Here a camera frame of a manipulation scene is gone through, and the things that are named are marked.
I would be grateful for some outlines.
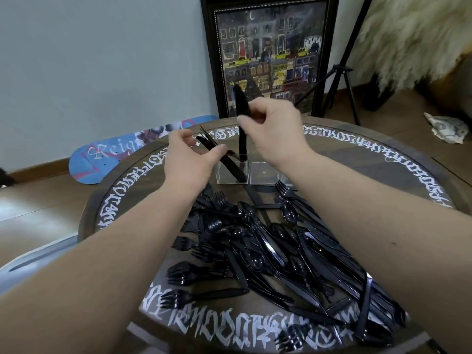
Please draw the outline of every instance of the left hand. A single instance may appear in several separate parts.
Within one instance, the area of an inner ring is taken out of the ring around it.
[[[169,147],[165,159],[166,181],[178,191],[195,197],[205,188],[216,162],[227,152],[220,144],[206,154],[197,154],[190,146],[196,144],[190,129],[179,129],[169,133]]]

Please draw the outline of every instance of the black tripod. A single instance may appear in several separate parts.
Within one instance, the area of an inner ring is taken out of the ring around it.
[[[346,49],[344,51],[343,57],[342,57],[341,62],[339,63],[339,65],[334,65],[333,69],[330,70],[326,74],[326,76],[324,76],[319,81],[317,81],[311,87],[311,89],[306,94],[304,94],[294,104],[295,106],[298,106],[306,97],[308,97],[310,94],[312,94],[316,90],[316,88],[318,88],[320,86],[324,87],[325,81],[329,77],[331,77],[333,74],[335,74],[333,83],[331,84],[331,88],[329,89],[329,93],[327,94],[327,97],[326,97],[325,101],[322,104],[321,112],[319,114],[314,114],[314,110],[311,112],[312,116],[316,115],[318,117],[323,118],[326,114],[327,108],[328,107],[331,108],[333,106],[334,98],[336,96],[336,93],[338,92],[339,81],[341,80],[341,76],[344,75],[344,79],[345,79],[346,87],[347,87],[347,94],[349,95],[349,101],[351,103],[351,108],[352,108],[353,115],[354,115],[354,121],[355,121],[356,125],[361,125],[361,123],[359,122],[359,118],[357,116],[357,108],[356,108],[356,105],[355,105],[354,93],[353,93],[353,88],[352,88],[352,85],[351,85],[351,79],[349,78],[349,72],[351,72],[352,69],[349,68],[349,67],[346,67],[346,63],[347,63],[347,60],[349,59],[349,56],[351,55],[351,52],[353,50],[355,41],[357,39],[357,36],[359,35],[359,32],[361,30],[361,27],[362,27],[362,24],[365,20],[365,17],[367,16],[367,11],[369,11],[369,7],[370,7],[371,3],[372,3],[372,0],[364,0],[364,3],[362,5],[362,9],[359,12],[359,16],[357,17],[357,21],[354,25],[354,29],[351,33],[351,37],[349,38],[349,42],[347,43]]]

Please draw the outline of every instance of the sheepskin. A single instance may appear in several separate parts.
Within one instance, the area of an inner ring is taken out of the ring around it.
[[[413,88],[446,75],[472,43],[472,0],[373,0],[350,65],[380,87]]]

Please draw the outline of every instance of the red door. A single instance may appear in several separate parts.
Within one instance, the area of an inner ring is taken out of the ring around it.
[[[246,57],[246,45],[242,37],[239,39],[239,57]]]

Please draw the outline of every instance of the forearm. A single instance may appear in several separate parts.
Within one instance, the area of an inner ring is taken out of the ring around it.
[[[413,319],[450,354],[460,352],[471,329],[472,218],[312,151],[282,171]]]
[[[3,352],[110,351],[138,309],[193,201],[164,184],[0,298]]]

